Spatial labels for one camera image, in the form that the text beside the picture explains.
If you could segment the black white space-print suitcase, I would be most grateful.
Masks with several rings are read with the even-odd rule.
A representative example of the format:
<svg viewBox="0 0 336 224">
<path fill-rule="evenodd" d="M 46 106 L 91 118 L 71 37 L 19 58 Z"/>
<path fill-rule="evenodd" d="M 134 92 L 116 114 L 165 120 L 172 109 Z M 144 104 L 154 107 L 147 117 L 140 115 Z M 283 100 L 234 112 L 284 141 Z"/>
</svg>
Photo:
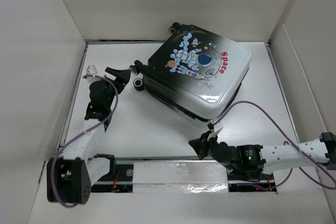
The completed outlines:
<svg viewBox="0 0 336 224">
<path fill-rule="evenodd" d="M 246 76 L 252 54 L 242 44 L 195 25 L 174 22 L 170 37 L 148 59 L 130 66 L 146 91 L 199 122 L 220 116 Z"/>
</svg>

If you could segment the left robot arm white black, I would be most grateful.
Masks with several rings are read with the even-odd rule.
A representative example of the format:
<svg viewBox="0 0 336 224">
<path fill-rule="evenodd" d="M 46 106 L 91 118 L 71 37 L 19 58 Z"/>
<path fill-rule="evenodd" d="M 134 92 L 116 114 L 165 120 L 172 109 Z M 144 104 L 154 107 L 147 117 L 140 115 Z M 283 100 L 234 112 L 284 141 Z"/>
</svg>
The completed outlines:
<svg viewBox="0 0 336 224">
<path fill-rule="evenodd" d="M 114 79 L 98 75 L 94 66 L 87 68 L 84 79 L 90 84 L 90 101 L 81 132 L 47 163 L 47 200 L 65 208 L 86 204 L 92 186 L 100 179 L 116 182 L 120 176 L 114 155 L 93 151 L 110 125 L 131 71 L 107 67 L 105 72 Z"/>
</svg>

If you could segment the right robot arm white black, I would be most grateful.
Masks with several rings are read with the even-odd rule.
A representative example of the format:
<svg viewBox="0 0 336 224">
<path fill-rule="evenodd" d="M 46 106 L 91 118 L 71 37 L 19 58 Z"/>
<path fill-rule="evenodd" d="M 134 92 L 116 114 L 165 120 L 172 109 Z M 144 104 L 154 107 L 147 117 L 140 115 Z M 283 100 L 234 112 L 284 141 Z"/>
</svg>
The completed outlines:
<svg viewBox="0 0 336 224">
<path fill-rule="evenodd" d="M 240 145 L 229 146 L 217 142 L 217 137 L 206 139 L 209 133 L 188 143 L 200 160 L 210 155 L 228 172 L 243 178 L 272 174 L 278 170 L 320 165 L 335 170 L 335 135 L 325 132 L 319 138 L 293 145 Z"/>
</svg>

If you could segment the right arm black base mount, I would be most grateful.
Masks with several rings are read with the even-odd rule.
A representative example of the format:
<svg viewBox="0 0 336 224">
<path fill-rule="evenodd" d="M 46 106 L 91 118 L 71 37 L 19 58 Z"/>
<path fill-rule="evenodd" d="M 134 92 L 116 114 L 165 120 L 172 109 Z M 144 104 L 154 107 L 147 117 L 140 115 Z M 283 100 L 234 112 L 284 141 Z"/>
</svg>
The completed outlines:
<svg viewBox="0 0 336 224">
<path fill-rule="evenodd" d="M 274 175 L 264 173 L 243 173 L 237 170 L 226 170 L 229 193 L 277 192 Z"/>
</svg>

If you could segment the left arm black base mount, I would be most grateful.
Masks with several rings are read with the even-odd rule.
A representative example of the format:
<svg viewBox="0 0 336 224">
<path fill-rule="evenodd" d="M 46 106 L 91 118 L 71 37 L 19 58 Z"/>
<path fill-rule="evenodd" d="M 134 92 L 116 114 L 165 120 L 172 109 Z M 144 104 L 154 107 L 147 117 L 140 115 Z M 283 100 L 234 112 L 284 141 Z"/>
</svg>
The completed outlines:
<svg viewBox="0 0 336 224">
<path fill-rule="evenodd" d="M 92 193 L 132 193 L 133 164 L 117 164 L 112 175 L 105 175 L 91 188 Z"/>
</svg>

